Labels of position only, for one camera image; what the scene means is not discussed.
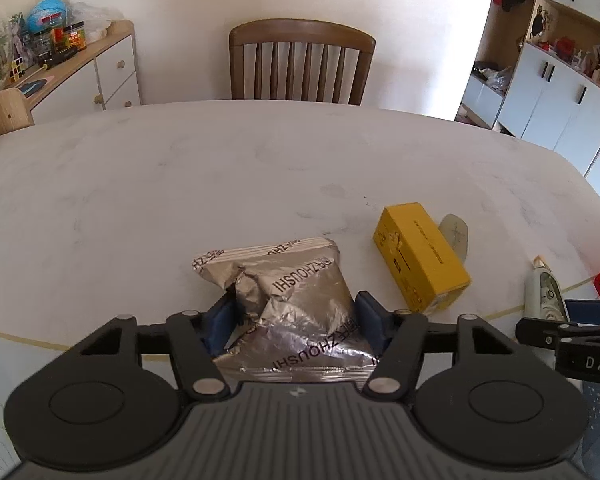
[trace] dining table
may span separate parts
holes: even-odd
[[[223,291],[192,269],[199,254],[330,238],[352,295],[406,308],[372,235],[385,206],[410,202],[468,227],[472,284],[431,320],[475,314],[513,336],[536,256],[565,297],[597,298],[600,197],[559,154],[491,130],[234,100],[0,136],[0,477],[18,462],[2,421],[14,387],[119,314],[153,324],[208,310]],[[146,367],[165,375],[169,364]]]

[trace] light wood chair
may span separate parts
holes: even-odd
[[[17,88],[0,90],[0,136],[27,126],[33,126],[33,117],[24,94]]]
[[[285,99],[293,99],[295,72],[295,45],[305,43],[304,70],[302,72],[302,101],[309,99],[309,84],[311,81],[311,50],[312,44],[322,45],[320,72],[316,100],[324,101],[324,87],[327,77],[329,45],[339,46],[338,67],[333,85],[331,102],[340,101],[342,89],[342,74],[346,49],[358,51],[358,63],[349,95],[350,105],[359,105],[365,91],[366,78],[371,67],[371,59],[376,48],[376,40],[366,32],[356,28],[346,27],[337,23],[318,22],[315,20],[272,19],[258,20],[235,27],[229,33],[229,61],[231,69],[232,99],[244,99],[244,46],[256,44],[256,59],[254,67],[253,95],[262,99],[262,44],[273,43],[271,52],[271,77],[269,98],[278,98],[278,43],[289,43],[289,55],[286,63]]]

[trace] yellow box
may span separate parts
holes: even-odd
[[[414,312],[448,307],[471,283],[462,262],[417,202],[385,207],[374,241]]]

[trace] foil package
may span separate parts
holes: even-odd
[[[376,366],[360,335],[340,251],[327,238],[209,251],[196,272],[224,290],[235,286],[244,322],[215,359],[229,382],[353,380]]]

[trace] black cabinet handle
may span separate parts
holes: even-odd
[[[580,99],[578,100],[578,104],[581,105],[582,104],[582,100],[584,99],[584,94],[587,93],[587,87],[584,87],[584,90],[582,91],[582,94],[580,95]]]

